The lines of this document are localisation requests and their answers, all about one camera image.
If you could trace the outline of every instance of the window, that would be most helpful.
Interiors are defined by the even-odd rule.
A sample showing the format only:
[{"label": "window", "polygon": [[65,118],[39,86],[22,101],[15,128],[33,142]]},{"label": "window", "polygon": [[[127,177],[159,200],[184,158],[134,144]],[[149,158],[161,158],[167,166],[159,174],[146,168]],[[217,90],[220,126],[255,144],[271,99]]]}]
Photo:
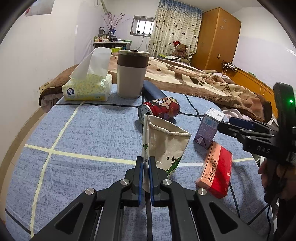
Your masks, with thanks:
[{"label": "window", "polygon": [[154,18],[134,16],[131,25],[131,35],[151,37]]}]

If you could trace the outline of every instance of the wall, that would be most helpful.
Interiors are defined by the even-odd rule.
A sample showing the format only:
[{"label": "wall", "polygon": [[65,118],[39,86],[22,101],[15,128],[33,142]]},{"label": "wall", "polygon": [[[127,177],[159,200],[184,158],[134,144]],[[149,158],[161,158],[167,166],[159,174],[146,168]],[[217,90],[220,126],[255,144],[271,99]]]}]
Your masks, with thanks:
[{"label": "wall", "polygon": [[233,16],[242,22],[233,63],[270,87],[279,81],[296,89],[296,49],[276,18],[263,7],[245,7]]},{"label": "wall", "polygon": [[133,17],[138,15],[154,18],[159,5],[159,0],[108,0],[104,2],[109,12],[116,14],[117,16],[120,13],[125,14],[122,19],[123,21],[129,19],[128,21],[117,25],[115,28],[116,37],[124,40],[131,40],[131,49],[138,49],[143,41],[139,50],[146,51],[150,38],[130,35]]},{"label": "wall", "polygon": [[39,108],[39,86],[79,63],[102,23],[96,0],[55,0],[50,15],[18,18],[0,45],[0,164]]}]

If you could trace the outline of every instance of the brown blanket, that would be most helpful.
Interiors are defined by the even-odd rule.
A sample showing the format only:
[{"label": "brown blanket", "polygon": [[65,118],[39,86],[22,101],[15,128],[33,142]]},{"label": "brown blanket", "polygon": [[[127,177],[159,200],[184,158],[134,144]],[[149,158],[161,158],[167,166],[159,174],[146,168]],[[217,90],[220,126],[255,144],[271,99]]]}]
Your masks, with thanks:
[{"label": "brown blanket", "polygon": [[[117,55],[112,54],[109,74],[117,83]],[[269,122],[272,108],[263,96],[255,94],[231,79],[199,71],[173,61],[150,58],[145,76],[161,90],[200,97],[219,107],[235,108],[253,120]]]}]

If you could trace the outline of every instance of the green leaf print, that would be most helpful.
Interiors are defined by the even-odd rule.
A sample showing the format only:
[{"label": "green leaf print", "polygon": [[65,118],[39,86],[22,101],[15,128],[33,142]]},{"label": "green leaf print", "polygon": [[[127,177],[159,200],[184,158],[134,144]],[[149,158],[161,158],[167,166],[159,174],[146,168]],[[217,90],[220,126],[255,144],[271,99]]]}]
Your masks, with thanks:
[{"label": "green leaf print", "polygon": [[177,166],[179,165],[179,162],[181,160],[182,156],[180,156],[179,158],[177,158],[174,163],[171,165],[171,167],[166,170],[166,173],[169,174],[170,172],[172,172],[173,170],[175,170],[177,168]]}]

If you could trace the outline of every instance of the mug lid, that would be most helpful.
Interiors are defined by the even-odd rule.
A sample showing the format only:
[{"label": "mug lid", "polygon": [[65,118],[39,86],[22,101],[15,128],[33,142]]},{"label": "mug lid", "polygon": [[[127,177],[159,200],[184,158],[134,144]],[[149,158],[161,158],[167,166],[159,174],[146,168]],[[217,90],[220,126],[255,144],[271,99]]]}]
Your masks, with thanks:
[{"label": "mug lid", "polygon": [[132,49],[132,50],[119,50],[118,54],[124,54],[124,55],[133,55],[133,56],[142,56],[142,57],[150,57],[150,53],[149,52],[145,52],[145,51],[139,51],[136,49]]}]

